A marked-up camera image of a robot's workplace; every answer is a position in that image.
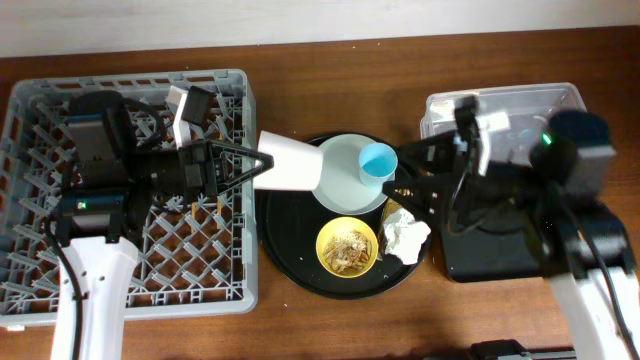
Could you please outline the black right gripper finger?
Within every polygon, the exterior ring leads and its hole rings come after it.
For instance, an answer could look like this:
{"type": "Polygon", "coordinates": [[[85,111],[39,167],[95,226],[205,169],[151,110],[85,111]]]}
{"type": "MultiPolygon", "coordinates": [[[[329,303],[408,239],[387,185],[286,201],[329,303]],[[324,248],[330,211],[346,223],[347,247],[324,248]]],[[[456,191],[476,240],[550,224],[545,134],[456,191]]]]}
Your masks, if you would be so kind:
{"type": "Polygon", "coordinates": [[[449,187],[448,177],[413,177],[387,181],[382,192],[415,218],[440,218],[449,187]]]}
{"type": "Polygon", "coordinates": [[[428,173],[450,171],[450,135],[440,134],[402,145],[396,150],[403,162],[428,173]]]}

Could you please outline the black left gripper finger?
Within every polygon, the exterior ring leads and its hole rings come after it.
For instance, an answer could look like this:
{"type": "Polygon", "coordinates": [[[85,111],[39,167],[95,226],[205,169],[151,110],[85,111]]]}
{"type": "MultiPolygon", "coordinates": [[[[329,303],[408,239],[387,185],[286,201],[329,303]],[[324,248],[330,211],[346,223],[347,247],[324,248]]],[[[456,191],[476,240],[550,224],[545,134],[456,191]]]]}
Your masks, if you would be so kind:
{"type": "Polygon", "coordinates": [[[222,195],[273,168],[273,163],[260,162],[251,169],[235,174],[227,165],[215,166],[216,194],[222,195]]]}
{"type": "Polygon", "coordinates": [[[228,153],[248,157],[250,159],[260,161],[261,163],[273,162],[273,157],[271,155],[252,150],[241,145],[227,143],[220,140],[210,140],[209,143],[217,153],[228,153]]]}

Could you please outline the pink plastic cup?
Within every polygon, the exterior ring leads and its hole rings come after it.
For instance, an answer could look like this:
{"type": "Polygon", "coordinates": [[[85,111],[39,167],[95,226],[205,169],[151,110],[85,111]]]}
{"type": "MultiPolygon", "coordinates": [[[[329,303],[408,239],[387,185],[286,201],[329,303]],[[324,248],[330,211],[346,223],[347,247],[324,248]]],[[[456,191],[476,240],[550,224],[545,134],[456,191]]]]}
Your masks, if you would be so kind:
{"type": "Polygon", "coordinates": [[[312,191],[321,179],[323,152],[320,148],[262,131],[257,150],[273,157],[273,167],[253,179],[259,190],[312,191]]]}

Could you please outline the light blue plastic cup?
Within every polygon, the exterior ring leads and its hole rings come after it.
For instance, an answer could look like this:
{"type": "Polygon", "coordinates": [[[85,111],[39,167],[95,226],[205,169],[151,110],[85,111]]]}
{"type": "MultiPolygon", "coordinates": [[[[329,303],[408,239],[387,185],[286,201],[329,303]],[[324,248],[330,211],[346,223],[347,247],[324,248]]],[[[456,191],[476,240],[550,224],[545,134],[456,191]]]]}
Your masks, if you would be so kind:
{"type": "Polygon", "coordinates": [[[398,157],[385,143],[372,143],[362,148],[358,157],[360,181],[365,186],[381,186],[395,173],[398,157]]]}

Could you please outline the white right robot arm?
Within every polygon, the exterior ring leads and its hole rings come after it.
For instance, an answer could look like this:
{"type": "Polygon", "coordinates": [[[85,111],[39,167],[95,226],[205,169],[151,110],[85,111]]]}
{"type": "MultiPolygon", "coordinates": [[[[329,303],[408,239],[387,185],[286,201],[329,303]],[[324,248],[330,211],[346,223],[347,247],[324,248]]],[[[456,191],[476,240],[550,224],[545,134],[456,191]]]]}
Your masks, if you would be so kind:
{"type": "Polygon", "coordinates": [[[510,126],[505,112],[486,112],[468,96],[454,119],[453,130],[397,149],[416,176],[386,182],[384,194],[443,235],[521,236],[568,321],[576,355],[637,358],[638,265],[624,225],[599,198],[615,155],[606,121],[556,112],[519,165],[491,158],[492,134],[510,126]]]}

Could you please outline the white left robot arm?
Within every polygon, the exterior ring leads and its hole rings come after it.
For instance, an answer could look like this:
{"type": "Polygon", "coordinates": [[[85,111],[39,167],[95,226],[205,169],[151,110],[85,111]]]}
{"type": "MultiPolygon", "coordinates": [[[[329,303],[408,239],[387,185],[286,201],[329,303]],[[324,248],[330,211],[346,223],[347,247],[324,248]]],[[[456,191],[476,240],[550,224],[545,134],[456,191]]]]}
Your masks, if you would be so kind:
{"type": "Polygon", "coordinates": [[[157,195],[216,197],[274,166],[272,156],[218,140],[159,144],[163,118],[112,90],[72,100],[76,154],[45,219],[61,264],[54,359],[118,359],[126,300],[146,218],[157,195]]]}

